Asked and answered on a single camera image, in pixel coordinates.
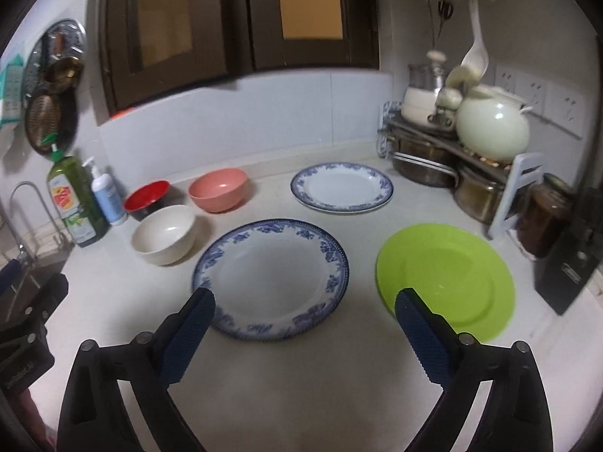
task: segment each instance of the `red and black bowl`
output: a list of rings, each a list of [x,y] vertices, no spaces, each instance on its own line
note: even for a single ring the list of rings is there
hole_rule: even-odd
[[[159,180],[132,193],[124,202],[124,209],[137,221],[143,220],[165,207],[165,194],[170,189],[170,182]]]

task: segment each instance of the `green dish soap bottle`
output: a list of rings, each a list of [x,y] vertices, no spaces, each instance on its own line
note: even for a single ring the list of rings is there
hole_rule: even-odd
[[[48,190],[73,241],[85,247],[105,236],[109,223],[96,204],[86,171],[76,158],[58,149],[57,137],[53,132],[42,141],[52,144],[54,165],[46,178]]]

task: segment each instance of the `white countertop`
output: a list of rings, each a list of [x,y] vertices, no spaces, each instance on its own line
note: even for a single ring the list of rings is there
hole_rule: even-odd
[[[390,203],[366,214],[308,209],[289,191],[293,173],[282,173],[255,178],[253,198],[235,211],[210,215],[199,210],[198,243],[175,266],[152,266],[136,256],[129,245],[137,225],[133,219],[96,244],[75,248],[63,270],[69,295],[47,323],[56,362],[31,388],[43,419],[57,426],[67,377],[83,340],[117,345],[140,331],[154,331],[188,299],[193,268],[211,241],[241,224],[291,217],[322,227],[344,248],[350,282],[340,306],[316,328],[284,342],[240,342],[209,330],[170,394],[209,451],[404,450],[441,387],[429,382],[379,298],[377,255],[391,235],[412,224],[448,223],[479,235],[483,226],[456,206],[450,191],[402,178],[385,160],[363,163],[388,174],[395,188]],[[530,344],[547,392],[555,450],[567,451],[603,389],[603,309],[585,290],[563,317],[557,316],[533,289],[532,263],[509,236],[491,245],[509,267],[517,298],[511,322],[490,344],[508,347],[520,339]],[[157,450],[128,387],[122,386],[124,401],[141,443]],[[479,406],[454,450],[466,450],[488,389],[480,388]]]

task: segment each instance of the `white spoon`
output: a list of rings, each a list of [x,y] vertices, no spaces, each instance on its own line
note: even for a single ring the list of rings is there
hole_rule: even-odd
[[[471,28],[473,29],[473,45],[467,55],[462,59],[463,66],[472,68],[480,79],[488,69],[488,52],[482,38],[482,27],[479,23],[478,0],[469,0],[469,16],[471,17]]]

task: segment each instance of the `window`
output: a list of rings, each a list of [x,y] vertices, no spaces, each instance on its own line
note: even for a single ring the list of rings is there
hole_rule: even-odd
[[[375,0],[102,0],[113,114],[254,70],[379,67]]]

